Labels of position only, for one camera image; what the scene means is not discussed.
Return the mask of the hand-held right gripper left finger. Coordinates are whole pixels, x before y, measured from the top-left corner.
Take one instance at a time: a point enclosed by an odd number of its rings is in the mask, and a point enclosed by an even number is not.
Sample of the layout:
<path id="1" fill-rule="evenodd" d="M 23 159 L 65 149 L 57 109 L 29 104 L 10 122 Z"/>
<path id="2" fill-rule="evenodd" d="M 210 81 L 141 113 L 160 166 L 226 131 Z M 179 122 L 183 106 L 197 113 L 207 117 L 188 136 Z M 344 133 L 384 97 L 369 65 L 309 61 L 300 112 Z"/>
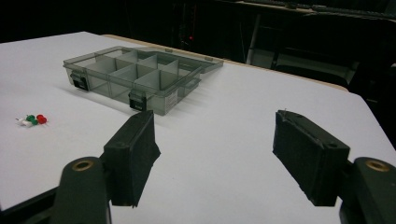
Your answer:
<path id="1" fill-rule="evenodd" d="M 113 205 L 138 206 L 151 168 L 160 155 L 153 112 L 143 111 L 129 117 L 105 144 L 101 156 L 109 171 L 107 184 Z"/>

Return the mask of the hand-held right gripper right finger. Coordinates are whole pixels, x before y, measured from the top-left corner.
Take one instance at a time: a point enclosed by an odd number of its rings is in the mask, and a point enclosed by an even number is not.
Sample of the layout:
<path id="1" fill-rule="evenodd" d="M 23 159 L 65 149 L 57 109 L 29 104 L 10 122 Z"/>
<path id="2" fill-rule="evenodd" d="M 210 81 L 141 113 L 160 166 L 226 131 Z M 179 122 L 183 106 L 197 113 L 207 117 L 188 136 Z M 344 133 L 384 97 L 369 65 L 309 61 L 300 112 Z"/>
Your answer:
<path id="1" fill-rule="evenodd" d="M 314 206 L 334 206 L 350 147 L 303 115 L 276 111 L 273 153 Z"/>

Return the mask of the grey translucent compartment box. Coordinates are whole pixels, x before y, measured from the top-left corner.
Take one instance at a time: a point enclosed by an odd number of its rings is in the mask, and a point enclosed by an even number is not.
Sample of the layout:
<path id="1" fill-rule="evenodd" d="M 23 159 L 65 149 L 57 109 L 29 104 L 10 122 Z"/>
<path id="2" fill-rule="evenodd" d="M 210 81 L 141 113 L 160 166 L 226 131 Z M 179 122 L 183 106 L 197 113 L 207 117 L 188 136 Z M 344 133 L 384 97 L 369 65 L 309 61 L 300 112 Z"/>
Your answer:
<path id="1" fill-rule="evenodd" d="M 164 116 L 223 61 L 172 49 L 116 46 L 64 61 L 71 85 Z"/>

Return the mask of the black folding chair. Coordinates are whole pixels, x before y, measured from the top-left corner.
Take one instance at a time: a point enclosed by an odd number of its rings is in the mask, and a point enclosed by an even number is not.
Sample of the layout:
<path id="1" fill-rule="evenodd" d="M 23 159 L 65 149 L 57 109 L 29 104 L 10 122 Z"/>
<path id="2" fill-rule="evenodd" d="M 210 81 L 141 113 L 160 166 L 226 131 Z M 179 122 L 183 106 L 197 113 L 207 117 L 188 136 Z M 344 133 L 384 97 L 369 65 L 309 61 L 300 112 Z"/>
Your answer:
<path id="1" fill-rule="evenodd" d="M 271 69 L 298 77 L 348 88 L 360 63 L 336 48 L 302 49 L 281 47 Z"/>

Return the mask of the white table cover sheet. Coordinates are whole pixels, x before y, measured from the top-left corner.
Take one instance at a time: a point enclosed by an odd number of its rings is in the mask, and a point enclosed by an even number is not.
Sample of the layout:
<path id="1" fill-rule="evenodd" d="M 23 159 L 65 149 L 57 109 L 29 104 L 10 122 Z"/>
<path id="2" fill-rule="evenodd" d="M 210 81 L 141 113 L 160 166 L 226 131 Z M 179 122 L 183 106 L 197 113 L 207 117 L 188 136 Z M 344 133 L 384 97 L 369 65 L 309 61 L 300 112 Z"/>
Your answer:
<path id="1" fill-rule="evenodd" d="M 67 163 L 100 155 L 130 117 L 126 104 L 74 88 L 63 66 L 116 45 L 85 32 L 0 44 L 1 207 L 54 188 Z M 280 109 L 314 121 L 352 158 L 396 166 L 396 149 L 358 95 L 226 63 L 155 119 L 160 158 L 139 205 L 114 207 L 113 223 L 339 224 L 338 208 L 315 207 L 274 155 Z M 39 114 L 45 124 L 16 124 Z"/>

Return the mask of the white table leg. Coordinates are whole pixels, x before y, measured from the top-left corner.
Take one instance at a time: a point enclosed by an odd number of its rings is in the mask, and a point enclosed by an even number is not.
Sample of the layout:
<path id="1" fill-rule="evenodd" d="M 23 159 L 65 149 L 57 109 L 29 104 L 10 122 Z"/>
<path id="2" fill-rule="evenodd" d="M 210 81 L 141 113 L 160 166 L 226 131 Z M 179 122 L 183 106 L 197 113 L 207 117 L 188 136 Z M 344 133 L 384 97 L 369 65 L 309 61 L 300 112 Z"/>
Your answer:
<path id="1" fill-rule="evenodd" d="M 249 48 L 248 48 L 248 52 L 247 52 L 246 64 L 248 64 L 248 65 L 252 65 L 252 62 L 253 62 L 254 50 L 255 50 L 257 35 L 258 35 L 259 27 L 260 27 L 261 17 L 262 17 L 261 14 L 256 15 L 256 19 L 255 19 L 255 23 L 254 23 L 254 27 L 253 27 L 253 31 L 252 31 L 252 36 L 251 36 L 251 40 L 250 40 L 250 44 L 249 44 Z"/>

